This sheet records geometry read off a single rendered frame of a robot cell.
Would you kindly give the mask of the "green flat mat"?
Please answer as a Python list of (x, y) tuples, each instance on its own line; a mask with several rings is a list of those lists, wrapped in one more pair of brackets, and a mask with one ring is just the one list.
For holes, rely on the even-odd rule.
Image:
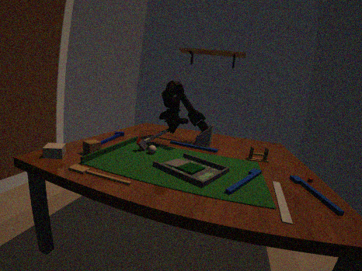
[[(192, 193), (198, 196), (207, 196), (213, 199), (276, 210), (272, 196), (270, 195), (269, 187), (266, 184), (262, 172), (251, 182), (248, 182), (231, 195), (225, 193), (226, 188), (233, 186), (240, 180), (249, 176), (249, 171), (251, 169), (261, 170), (258, 162), (220, 155), (209, 155), (158, 144), (146, 143), (146, 145), (148, 147), (154, 145), (156, 147), (156, 152), (150, 154), (148, 148), (145, 151), (142, 150), (135, 141), (134, 143), (127, 144), (110, 153), (107, 152), (98, 158), (93, 158), (88, 162), (79, 163), (155, 186)], [(186, 158), (183, 157), (183, 153), (229, 167), (229, 172), (209, 185), (201, 188), (189, 181), (158, 169), (153, 165), (153, 161), (162, 163), (178, 158), (179, 160), (185, 161)]]

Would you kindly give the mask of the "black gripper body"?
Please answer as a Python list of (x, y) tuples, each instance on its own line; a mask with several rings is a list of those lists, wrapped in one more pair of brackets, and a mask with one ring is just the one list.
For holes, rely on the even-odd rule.
[[(171, 109), (173, 109), (174, 117), (168, 118), (166, 121), (173, 121), (174, 120), (174, 123), (181, 123), (181, 124), (186, 124), (186, 123), (189, 122), (188, 119), (186, 119), (186, 118), (179, 118), (179, 111), (180, 111), (179, 108), (176, 108), (176, 107), (169, 108), (169, 110), (171, 110)], [(161, 118), (161, 115), (159, 116), (159, 119), (163, 120)]]

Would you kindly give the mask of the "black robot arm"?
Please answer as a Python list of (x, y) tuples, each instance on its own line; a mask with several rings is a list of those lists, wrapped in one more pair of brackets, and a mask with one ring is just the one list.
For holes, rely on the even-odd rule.
[[(174, 96), (175, 94), (177, 96)], [(194, 126), (197, 125), (202, 132), (204, 132), (206, 129), (209, 128), (209, 126), (204, 121), (206, 119), (206, 117), (202, 113), (200, 113), (199, 111), (197, 111), (193, 108), (190, 101), (184, 94), (184, 88), (181, 83), (170, 81), (166, 85), (165, 91), (162, 92), (162, 98), (164, 101), (164, 106), (167, 108), (171, 108), (171, 107), (179, 108), (179, 104), (180, 104), (180, 100), (181, 100), (183, 105), (186, 107), (186, 109), (188, 111), (187, 115), (190, 118), (190, 122)], [(167, 109), (165, 112), (160, 113), (160, 114), (161, 114), (161, 118), (164, 120), (174, 117), (173, 109), (171, 109), (171, 110)], [(204, 119), (204, 120), (202, 120), (202, 119)]]

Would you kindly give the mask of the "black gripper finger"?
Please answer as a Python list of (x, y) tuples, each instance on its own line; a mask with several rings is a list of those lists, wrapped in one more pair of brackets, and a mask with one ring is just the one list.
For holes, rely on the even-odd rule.
[(174, 132), (176, 131), (176, 128), (180, 125), (180, 123), (172, 123), (172, 133), (174, 134)]
[(166, 123), (169, 125), (169, 128), (170, 127), (172, 127), (172, 123), (173, 123), (174, 121), (166, 121)]

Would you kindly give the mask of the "white golf ball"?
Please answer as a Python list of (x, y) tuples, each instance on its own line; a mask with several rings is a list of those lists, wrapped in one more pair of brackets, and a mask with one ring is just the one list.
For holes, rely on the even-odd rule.
[(156, 147), (154, 145), (150, 145), (148, 147), (148, 151), (150, 154), (154, 154), (156, 152)]

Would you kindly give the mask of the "beige flat strip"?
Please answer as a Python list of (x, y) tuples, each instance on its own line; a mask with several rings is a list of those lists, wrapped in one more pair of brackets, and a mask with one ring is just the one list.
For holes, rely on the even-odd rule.
[(282, 222), (287, 223), (287, 224), (293, 224), (287, 204), (286, 204), (286, 200), (284, 199), (285, 196), (284, 196), (284, 193), (280, 186), (280, 183), (273, 181), (273, 188), (275, 189), (274, 192), (276, 193), (277, 203), (278, 203)]

